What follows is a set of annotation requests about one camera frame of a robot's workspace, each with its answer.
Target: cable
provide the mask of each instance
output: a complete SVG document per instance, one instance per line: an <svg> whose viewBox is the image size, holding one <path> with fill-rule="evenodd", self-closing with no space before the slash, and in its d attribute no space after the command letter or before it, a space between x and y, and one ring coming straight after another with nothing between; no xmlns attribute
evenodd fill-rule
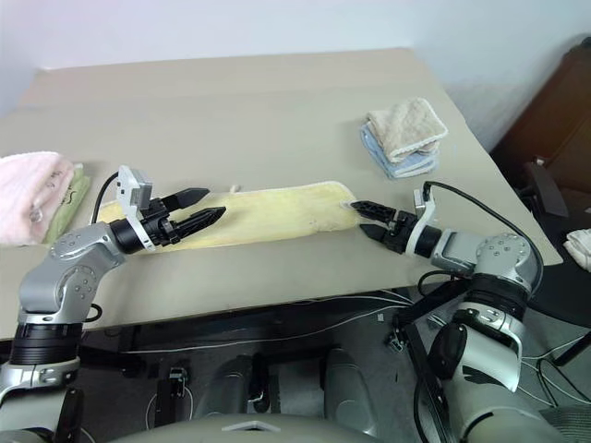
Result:
<svg viewBox="0 0 591 443"><path fill-rule="evenodd" d="M346 318L345 320L339 321L334 323L333 325L327 326L326 328L313 330L311 332L306 332L304 334L292 335L288 337L277 337L273 339L256 339L256 340L242 340L242 341L230 341L228 343L220 343L220 344L206 344L202 346L188 346L186 348L176 348L176 349L149 349L146 351L125 351L123 353L183 353L186 351L201 351L206 349L218 349L218 348L226 348L230 346L238 346L241 344L250 344L250 343L270 343L275 341L288 341L288 340L295 340L295 339L303 339L306 337L310 337L312 335L321 334L322 332L326 332L327 330L339 328L342 325L346 325L347 323L351 323L352 321L359 320L363 317L369 317L374 314L378 314L379 312L385 311L387 309L394 309L399 306L391 305L386 307L381 307L380 309L374 309L371 312L367 312L365 314L360 314L358 316Z"/></svg>
<svg viewBox="0 0 591 443"><path fill-rule="evenodd" d="M539 401L540 403L544 403L546 406L553 408L554 406L549 401L545 401L544 399L540 399L537 395L532 394L528 390L523 389L521 386L517 387L520 391L523 392L525 395L529 395L532 399Z"/></svg>
<svg viewBox="0 0 591 443"><path fill-rule="evenodd" d="M114 173L109 178L105 180L101 189L99 190L99 195L96 196L96 200L94 201L94 210L92 211L92 217L90 218L90 224L96 223L96 220L99 218L99 209L101 208L101 202L103 201L104 193L107 190L107 187L117 178L119 172Z"/></svg>
<svg viewBox="0 0 591 443"><path fill-rule="evenodd" d="M400 293L395 293L393 291L388 291L387 289L380 289L380 292L382 292L382 293L388 293L390 295L395 295L396 297L398 297L398 298L406 301L407 303L410 303L411 305L414 304L414 302L410 298L408 298L407 296L402 295Z"/></svg>
<svg viewBox="0 0 591 443"><path fill-rule="evenodd" d="M431 314L430 316L428 316L428 319L441 327L444 327L447 324L447 322L443 318L435 314Z"/></svg>
<svg viewBox="0 0 591 443"><path fill-rule="evenodd" d="M418 432L418 436L420 437L423 443L429 443L428 438L425 435L425 430L423 429L423 425L421 424L421 417L418 414L418 400L421 395L421 380L416 381L415 385L415 393L413 394L413 417L415 418L415 427L416 431Z"/></svg>
<svg viewBox="0 0 591 443"><path fill-rule="evenodd" d="M146 430L149 431L150 430L150 420L149 420L149 416L150 416L150 407L151 404L154 403L154 400L156 400L157 394L154 394L151 396L150 401L148 401L148 407L146 408L146 414L144 416L144 418L146 419Z"/></svg>
<svg viewBox="0 0 591 443"><path fill-rule="evenodd" d="M90 434L89 431L87 431L86 429L84 429L83 427L80 428L80 431L82 432L82 434L84 434L86 436L86 438L88 440L90 440L90 443L96 443L96 440L94 439L94 437Z"/></svg>
<svg viewBox="0 0 591 443"><path fill-rule="evenodd" d="M400 295L398 293L389 293L389 294L397 295L398 297L401 298L401 300L392 300L391 298L378 297L376 295L341 295L338 297L318 298L318 299L315 298L312 300L303 300L301 302L290 303L290 305L307 306L307 305L314 305L315 303L330 302L331 300L347 300L347 299L357 299L357 298L358 299L368 299L368 300L380 300L382 302L389 302L389 303L399 303L404 306L410 306L413 304L413 302L410 299L404 297L403 295Z"/></svg>
<svg viewBox="0 0 591 443"><path fill-rule="evenodd" d="M538 370L538 368L536 366L530 365L527 362L521 362L522 365L525 365L531 369L533 369L534 371L536 371L538 373L538 375L540 374L540 371ZM564 390L563 388L561 388L560 386L558 386L555 382L553 382L547 375L545 375L543 372L541 373L541 378L544 379L546 382L548 382L553 388L555 388L557 391L561 392L562 394L566 395L567 397L569 397L570 399L573 399L575 401L579 401L582 404L591 404L591 401L589 401L589 398L584 395L573 383L572 381L567 378L564 374L561 373L562 376L565 377L565 379L567 380L567 382L571 385L571 387L574 388L574 390L576 390L576 392L578 394L580 394L583 398L580 399L578 397L573 396L570 392L567 392L566 390Z"/></svg>
<svg viewBox="0 0 591 443"><path fill-rule="evenodd" d="M551 353L553 353L554 351L558 351L559 349L562 348L566 348L567 346L577 343L579 340L581 340L586 334L583 334L580 337L577 337L576 339L572 339L570 341L567 341L566 343L560 344L558 346L553 347L552 349L550 349L549 351L546 351L545 353L541 354L541 355L537 355L535 357L522 357L522 359L524 360L539 360L541 358L545 358L548 357Z"/></svg>
<svg viewBox="0 0 591 443"><path fill-rule="evenodd" d="M580 401L581 403L584 403L584 404L591 404L591 399L589 399L589 397L587 397L587 396L586 396L586 395L585 395L585 394L584 394L584 393L583 393L583 392L582 392L580 389L578 389L578 388L577 388L577 387L574 385L574 383L573 383L573 382L572 382L572 381L571 381L571 380L570 380L568 377L566 377L566 375L565 375L565 374L564 374L564 373L561 371L561 369L560 369L559 367L557 367L556 365L554 365L554 363L553 363L553 362L551 362L550 360L548 360L547 358L543 358L543 359L540 359L540 360L538 360L538 361L537 361L537 366L538 366L538 368L539 368L539 373L541 374L541 376L542 376L543 378L545 378L545 379L546 379L546 380L549 382L549 378L548 378L548 377L547 377L547 376L546 376L546 375L543 373L543 371L542 371L542 362L546 362L546 363L548 363L550 366L552 366L554 369L556 369L556 372L558 372L558 373L560 374L560 376L562 377L562 379L563 379L564 381L566 381L566 382L569 384L569 386L570 386L571 388L573 388L573 390L574 390L574 391L575 391L577 394L579 394L579 395L581 396L581 399L577 399L578 401ZM576 397L574 397L574 396L572 396L572 395L569 395L569 397L571 397L572 399L576 399Z"/></svg>
<svg viewBox="0 0 591 443"><path fill-rule="evenodd" d="M185 392L188 394L188 399L190 400L189 407L191 408L188 413L188 419L193 420L193 392L187 387L185 387Z"/></svg>
<svg viewBox="0 0 591 443"><path fill-rule="evenodd" d="M91 323L92 321L96 321L103 316L103 309L99 305L96 303L91 303L90 307L96 309L96 315L94 317L88 317L86 320L84 320L84 323Z"/></svg>
<svg viewBox="0 0 591 443"><path fill-rule="evenodd" d="M188 413L188 420L193 420L193 409L194 409L194 402L193 402L193 391L191 391L190 388L185 387L185 392L188 394L188 399L189 399L189 407L191 408L189 410ZM148 401L148 407L146 408L146 413L144 415L144 419L145 419L145 425L146 425L146 430L149 431L150 428L150 407L152 406L152 404L154 403L154 400L156 400L156 397L158 396L158 394L154 394L151 396L150 401Z"/></svg>
<svg viewBox="0 0 591 443"><path fill-rule="evenodd" d="M542 387L542 390L544 391L546 398L550 400L550 403L552 403L552 407L558 408L558 402L556 401L556 398L554 397L554 395L552 394L552 391L550 390L550 388L548 387L548 384L546 383L546 380L548 378L544 377L544 374L542 374L542 371L540 370L541 365L542 365L542 360L538 360L536 363L537 380L539 381L539 384Z"/></svg>
<svg viewBox="0 0 591 443"><path fill-rule="evenodd" d="M542 258L542 255L540 254L539 250L537 249L537 246L532 241L532 239L529 238L529 236L527 236L521 229L519 229L517 226L515 226L512 222L510 222L509 220L505 219L498 212L492 210L491 208L489 208L487 205L485 205L484 203L482 203L477 198L472 197L469 194L466 194L464 191L462 191L462 190L460 190L460 189L458 189L456 187L453 187L453 186L450 186L450 185L446 185L446 184L441 183L441 182L427 181L423 185L423 199L425 199L425 201L429 200L430 193L431 193L431 187L432 186L437 186L437 187L440 187L442 189L447 189L448 191L451 191L454 194L457 194L458 196L463 197L466 200L474 203L479 208L481 208L482 210L484 210L488 215L491 215L492 217L494 217L495 219L497 219L499 222L502 222L503 224L505 224L506 226L508 226L512 230L514 230L516 233L518 233L519 235L521 235L525 240L527 240L527 242L529 242L529 245L531 246L532 251L534 252L534 256L536 256L536 261L537 261L536 281L532 285L532 293L531 294L533 295L534 293L536 293L537 288L539 288L539 285L542 282L542 277L544 275L544 260Z"/></svg>
<svg viewBox="0 0 591 443"><path fill-rule="evenodd" d="M423 275L421 275L421 278L418 279L418 283L416 284L418 293L420 293L424 297L431 296L431 293L425 293L425 291L423 291L423 282L433 275L449 275L450 277L463 278L460 274L458 274L457 272L453 272L452 270L438 269L426 272Z"/></svg>

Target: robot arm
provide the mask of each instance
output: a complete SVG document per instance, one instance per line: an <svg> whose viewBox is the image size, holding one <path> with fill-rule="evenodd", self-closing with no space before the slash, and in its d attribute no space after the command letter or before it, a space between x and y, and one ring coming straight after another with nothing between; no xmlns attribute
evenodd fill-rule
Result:
<svg viewBox="0 0 591 443"><path fill-rule="evenodd" d="M208 193L208 189L189 188L151 199L151 183L140 172L122 166L117 199L126 217L63 235L45 260L26 275L19 290L18 327L10 359L0 369L0 431L42 425L50 435L46 439L58 441L67 435L64 429L76 428L75 423L68 425L64 414L75 412L77 408L66 405L81 399L69 401L70 391L75 390L66 385L78 372L82 325L101 278L123 264L127 254L178 243L217 222L225 208L200 210L181 222L168 220L170 212L193 205ZM40 393L44 394L42 413L23 414L24 405L40 404Z"/></svg>
<svg viewBox="0 0 591 443"><path fill-rule="evenodd" d="M485 237L429 226L435 213L430 186L415 191L416 214L370 201L351 206L379 223L361 225L368 237L398 254L428 258L434 266L470 280L465 299L440 330L428 355L458 439L563 441L556 429L514 394L521 368L523 316L543 267L536 247L515 233Z"/></svg>

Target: gray floor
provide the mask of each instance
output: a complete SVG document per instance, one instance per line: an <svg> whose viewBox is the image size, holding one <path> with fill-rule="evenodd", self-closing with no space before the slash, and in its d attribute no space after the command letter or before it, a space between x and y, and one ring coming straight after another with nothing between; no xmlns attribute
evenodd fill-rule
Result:
<svg viewBox="0 0 591 443"><path fill-rule="evenodd" d="M442 308L439 314L443 318L449 318L453 310L453 305L448 305ZM416 382L413 368L406 353L395 353L382 344L389 331L389 318L388 311L384 322L380 322L376 315L365 317L330 332L298 340L296 345L305 348L331 342L340 343L356 359L365 376L378 414L381 438L385 442L418 441L412 410ZM543 353L548 348L586 332L583 328L531 310L526 315L525 324L528 329L525 355ZM437 330L430 328L424 319L419 321L419 328L425 342L430 344ZM249 337L248 334L248 330L240 330L237 333L222 334L209 339L236 340ZM116 339L105 338L99 331L91 333L86 341L88 344L103 346L116 344ZM167 347L175 346L176 343L167 345ZM277 343L277 349L281 349L281 346L281 343ZM190 359L192 368L190 387L195 394L195 400L198 401L206 383L221 363L238 354L253 354L260 350L260 345L249 344L190 353L150 355L148 358L150 362L160 362L162 366L173 364L181 358ZM265 346L264 350L268 352L269 346ZM591 379L588 376L590 363L591 351L580 355L564 370L583 392L588 393L591 393ZM283 413L322 416L319 368L319 361L307 360L298 364L278 365L274 369L279 375ZM565 386L565 383L550 370L549 376L561 386ZM521 380L521 386L524 389L544 398L533 371L524 367ZM144 430L144 414L155 392L155 379L145 377L126 379L114 372L87 369L81 371L77 385L83 388L86 394L83 424L98 443ZM575 401L560 393L555 395L560 404L576 404ZM527 396L525 398L531 401L536 409L545 408L543 404ZM428 429L430 441L437 441L432 435L429 417L426 414L423 414L423 421Z"/></svg>

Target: white cable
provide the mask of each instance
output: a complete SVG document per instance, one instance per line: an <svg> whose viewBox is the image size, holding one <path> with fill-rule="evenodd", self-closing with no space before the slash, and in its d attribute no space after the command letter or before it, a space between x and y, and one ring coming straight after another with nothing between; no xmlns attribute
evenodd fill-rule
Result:
<svg viewBox="0 0 591 443"><path fill-rule="evenodd" d="M382 293L388 293L388 294L394 295L394 296L396 296L398 298L402 298L404 301L406 301L407 303L410 303L411 305L414 304L413 301L410 298L408 298L407 296L402 295L400 293L395 293L393 291L388 291L387 289L380 289L380 292L382 292Z"/></svg>
<svg viewBox="0 0 591 443"><path fill-rule="evenodd" d="M288 340L295 340L295 339L303 339L306 337L310 337L312 335L321 334L322 332L326 332L327 330L339 328L342 325L346 325L347 323L351 323L352 321L359 320L363 317L373 316L374 314L378 314L379 312L385 311L387 309L394 309L395 307L399 306L386 306L381 307L380 309L374 309L371 312L367 312L365 314L360 314L358 316L346 318L345 320L339 321L333 325L327 326L326 328L314 330L312 332L306 332L304 334L292 335L289 337L277 337L274 339L256 339L256 340L242 340L242 341L230 341L228 343L220 343L220 344L204 344L200 346L188 346L186 348L176 348L176 349L149 349L146 351L126 351L124 353L183 353L186 351L201 351L205 349L218 349L218 348L227 348L230 346L238 346L241 344L250 344L250 343L271 343L275 341L288 341Z"/></svg>
<svg viewBox="0 0 591 443"><path fill-rule="evenodd" d="M567 341L564 344L560 344L558 346L553 347L552 349L550 349L549 351L547 351L546 353L543 353L541 355L538 355L536 357L522 357L524 360L541 360L542 358L546 358L548 357L551 353L553 353L554 351L558 351L559 349L562 348L566 348L567 346L569 346L570 344L574 344L577 343L579 340L581 340L586 334L582 335L581 337L577 337L576 339L572 339L570 341Z"/></svg>
<svg viewBox="0 0 591 443"><path fill-rule="evenodd" d="M410 306L413 302L409 299L400 295L399 293L392 293L390 291L386 291L385 289L380 290L383 293L389 293L391 295L395 295L400 297L401 300L392 300L391 298L386 297L378 297L376 295L343 295L339 297L329 297L329 298L319 298L319 299L312 299L312 300L302 300L301 302L293 302L291 305L313 305L315 303L322 303L322 302L329 302L331 300L346 300L348 298L359 298L359 299L366 299L366 300L380 300L382 302L389 302L389 303L399 303L403 306Z"/></svg>
<svg viewBox="0 0 591 443"><path fill-rule="evenodd" d="M144 416L144 418L146 419L146 430L147 431L150 430L150 421L149 421L148 417L150 415L151 404L154 403L154 400L156 400L156 394L152 395L150 401L148 401L148 407L146 408L146 415Z"/></svg>
<svg viewBox="0 0 591 443"><path fill-rule="evenodd" d="M193 403L193 391L191 391L191 389L189 389L188 387L185 387L185 392L188 394L188 399L189 399L189 407L191 408L189 410L188 413L188 419L189 420L193 420L193 409L194 409L194 403ZM148 401L148 407L146 408L146 414L144 416L145 422L146 422L146 430L149 431L150 430L150 407L151 404L154 403L154 400L156 400L156 395L154 394L151 396L150 401Z"/></svg>
<svg viewBox="0 0 591 443"><path fill-rule="evenodd" d="M188 419L193 420L193 392L187 387L185 387L185 392L188 394L188 399L190 400L189 407L191 408L191 411L188 413Z"/></svg>
<svg viewBox="0 0 591 443"><path fill-rule="evenodd" d="M447 324L446 321L443 318L441 318L440 316L437 316L435 314L431 314L428 317L428 319L431 320L433 323L437 323L438 325L440 325L442 327Z"/></svg>
<svg viewBox="0 0 591 443"><path fill-rule="evenodd" d="M549 406L550 408L553 407L554 405L552 403L550 403L549 401L545 401L544 399L540 399L537 395L532 394L531 392L523 389L521 386L517 387L520 391L523 392L523 394L529 395L532 399L537 400L541 403L544 403L546 406Z"/></svg>
<svg viewBox="0 0 591 443"><path fill-rule="evenodd" d="M526 365L527 367L530 367L530 368L532 368L534 371L536 371L537 373L539 373L539 371L537 370L537 368L536 368L535 366L533 366L533 365L530 365L530 364L529 364L529 363L527 363L527 362L521 362L521 364L522 364L522 365ZM588 404L588 405L591 405L591 401L587 401L587 400L580 399L580 398L578 398L578 397L575 397L575 396L573 396L573 395L572 395L570 392L567 392L566 390L564 390L563 388L561 388L560 386L558 386L556 383L554 383L552 380L550 380L550 379L548 378L548 376L546 376L546 374L543 374L543 373L542 373L542 377L543 377L543 378L544 378L544 379L545 379L545 380L546 380L546 381L547 381L547 382L548 382L550 385L552 385L552 386L553 386L553 387L554 387L554 388L555 388L557 391L559 391L559 392L562 392L562 393L563 393L564 395L566 395L567 397L569 397L569 398L571 398L571 399L573 399L573 400L575 400L575 401L579 401L579 402L581 402L582 404Z"/></svg>
<svg viewBox="0 0 591 443"><path fill-rule="evenodd" d="M96 443L96 440L94 439L94 437L90 434L89 431L87 431L86 429L84 429L83 427L80 428L80 431L82 431L82 434L84 434L86 436L86 438L88 440L90 440L90 443Z"/></svg>

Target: white cloth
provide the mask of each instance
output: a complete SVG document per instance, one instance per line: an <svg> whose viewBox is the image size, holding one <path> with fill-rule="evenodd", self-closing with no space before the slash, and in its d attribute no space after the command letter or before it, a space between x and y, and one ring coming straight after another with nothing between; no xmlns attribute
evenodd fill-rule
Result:
<svg viewBox="0 0 591 443"><path fill-rule="evenodd" d="M591 229L580 229L567 233L564 247L577 265L591 272Z"/></svg>
<svg viewBox="0 0 591 443"><path fill-rule="evenodd" d="M416 151L430 153L436 150L438 140L448 134L431 104L420 97L369 112L368 127L392 163L402 162Z"/></svg>

